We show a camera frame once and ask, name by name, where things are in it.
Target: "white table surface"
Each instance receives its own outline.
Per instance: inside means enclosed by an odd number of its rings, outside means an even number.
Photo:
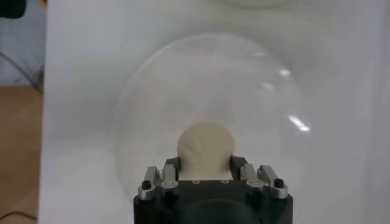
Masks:
[[[39,222],[133,222],[114,149],[119,96],[153,51],[223,31],[260,41],[297,74],[313,131],[304,153],[283,154],[300,172],[277,170],[300,186],[294,222],[365,223],[381,38],[381,24],[368,25],[382,5],[298,2],[258,11],[218,0],[50,1]]]

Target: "transparent plastic dome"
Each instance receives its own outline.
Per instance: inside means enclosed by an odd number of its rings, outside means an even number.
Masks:
[[[184,129],[200,121],[227,127],[235,154],[248,162],[272,165],[287,182],[302,176],[299,159],[311,127],[294,74],[259,43],[206,33],[163,47],[131,76],[117,140],[118,168],[130,200],[146,167],[161,169],[176,156]],[[290,183],[290,190],[301,182]]]

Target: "black screw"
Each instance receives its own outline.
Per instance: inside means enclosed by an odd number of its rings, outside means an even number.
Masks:
[[[274,186],[276,188],[283,188],[285,186],[285,182],[280,178],[276,178],[274,179]]]
[[[142,190],[149,190],[152,188],[152,182],[150,180],[142,181]]]

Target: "wooden floor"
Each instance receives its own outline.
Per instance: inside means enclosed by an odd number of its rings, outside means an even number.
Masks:
[[[0,87],[0,217],[13,211],[37,216],[42,102],[29,86]],[[36,222],[20,213],[0,220]]]

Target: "black cable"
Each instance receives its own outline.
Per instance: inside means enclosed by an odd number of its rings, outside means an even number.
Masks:
[[[6,219],[7,217],[10,217],[11,215],[23,216],[24,218],[31,219],[31,220],[34,220],[34,221],[38,220],[38,218],[36,218],[33,215],[30,215],[30,214],[27,214],[27,213],[24,213],[24,212],[13,211],[13,212],[8,212],[7,214],[1,216],[0,217],[0,221],[3,220],[3,219]]]
[[[29,83],[31,84],[31,86],[37,90],[39,93],[43,93],[42,89],[34,82],[34,80],[28,75],[28,73],[23,70],[16,62],[14,62],[11,58],[9,58],[8,56],[6,56],[3,52],[0,51],[0,56],[2,58],[4,58],[8,63],[10,63],[14,68],[16,68],[17,70],[19,70],[19,72],[24,76],[24,78],[27,79],[27,81],[29,81]]]

